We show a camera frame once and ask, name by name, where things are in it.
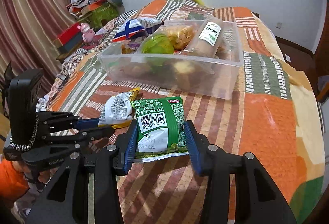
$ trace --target patchwork bedspread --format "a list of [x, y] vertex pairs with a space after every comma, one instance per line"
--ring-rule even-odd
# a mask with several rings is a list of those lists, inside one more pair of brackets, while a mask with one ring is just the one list
[[[231, 100], [131, 82], [113, 82], [97, 60], [119, 26], [138, 16], [157, 19], [203, 19], [204, 13], [235, 21], [243, 45], [240, 68]], [[98, 117], [112, 95], [141, 87], [143, 98], [180, 95], [186, 119], [210, 143], [226, 152], [250, 151], [261, 161], [291, 206], [298, 223], [312, 211], [321, 195], [324, 146], [319, 114], [305, 74], [285, 63], [270, 30], [246, 8], [208, 8], [189, 0], [154, 0], [139, 11], [119, 16], [114, 29], [89, 52], [52, 100], [52, 111], [72, 111], [83, 118]], [[110, 141], [126, 129], [116, 130]], [[69, 135], [71, 131], [58, 133]], [[107, 141], [92, 148], [98, 151]], [[197, 223], [207, 178], [194, 174], [188, 156], [145, 164], [135, 163], [126, 177], [118, 177], [125, 223]], [[235, 180], [231, 178], [231, 189]], [[229, 219], [234, 219], [230, 197]]]

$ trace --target yellow snack bag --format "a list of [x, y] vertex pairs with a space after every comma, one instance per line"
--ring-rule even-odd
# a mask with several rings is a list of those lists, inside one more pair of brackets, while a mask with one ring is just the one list
[[139, 89], [139, 87], [134, 88], [109, 98], [102, 109], [98, 126], [110, 125], [114, 129], [129, 126], [133, 119], [130, 102], [136, 99]]

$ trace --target food package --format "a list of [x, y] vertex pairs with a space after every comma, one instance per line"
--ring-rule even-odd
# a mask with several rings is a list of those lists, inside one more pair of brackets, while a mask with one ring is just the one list
[[192, 41], [179, 54], [214, 58], [222, 42], [223, 21], [209, 17], [203, 22]]
[[121, 45], [122, 54], [134, 53], [136, 50], [138, 50], [145, 38], [146, 37], [143, 36], [136, 39], [124, 40]]
[[133, 101], [138, 122], [134, 162], [144, 163], [188, 154], [180, 96]]
[[175, 49], [169, 38], [162, 32], [149, 35], [139, 48], [141, 53], [173, 54]]
[[167, 35], [175, 50], [185, 49], [194, 37], [196, 31], [193, 25], [161, 26], [157, 30], [157, 32], [163, 32]]
[[147, 36], [156, 31], [161, 25], [162, 21], [154, 18], [146, 17], [126, 20], [119, 28], [112, 42]]
[[114, 129], [129, 126], [133, 119], [131, 101], [136, 99], [138, 93], [139, 88], [134, 88], [109, 98], [102, 109], [98, 126], [110, 125]]
[[196, 90], [206, 76], [214, 74], [211, 63], [203, 64], [193, 60], [177, 60], [171, 70], [178, 88], [183, 91]]

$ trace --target barcode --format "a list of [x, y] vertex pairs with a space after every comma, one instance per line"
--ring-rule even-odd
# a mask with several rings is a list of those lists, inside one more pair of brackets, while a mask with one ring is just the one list
[[116, 97], [116, 99], [114, 101], [114, 104], [118, 105], [118, 106], [121, 106], [121, 107], [126, 107], [127, 101], [128, 100], [125, 100], [121, 97]]
[[141, 132], [152, 129], [154, 127], [166, 126], [165, 113], [152, 113], [138, 117]]
[[102, 109], [102, 113], [101, 113], [101, 115], [99, 117], [99, 121], [106, 121], [106, 118], [105, 118], [105, 105], [104, 105], [104, 107]]

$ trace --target person's hand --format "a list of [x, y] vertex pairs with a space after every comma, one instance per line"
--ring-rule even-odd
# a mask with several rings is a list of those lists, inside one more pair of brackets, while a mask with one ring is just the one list
[[[23, 161], [13, 161], [13, 168], [19, 173], [30, 173], [29, 168]], [[50, 176], [54, 175], [57, 168], [40, 172], [38, 180], [42, 183], [47, 183], [50, 179]]]

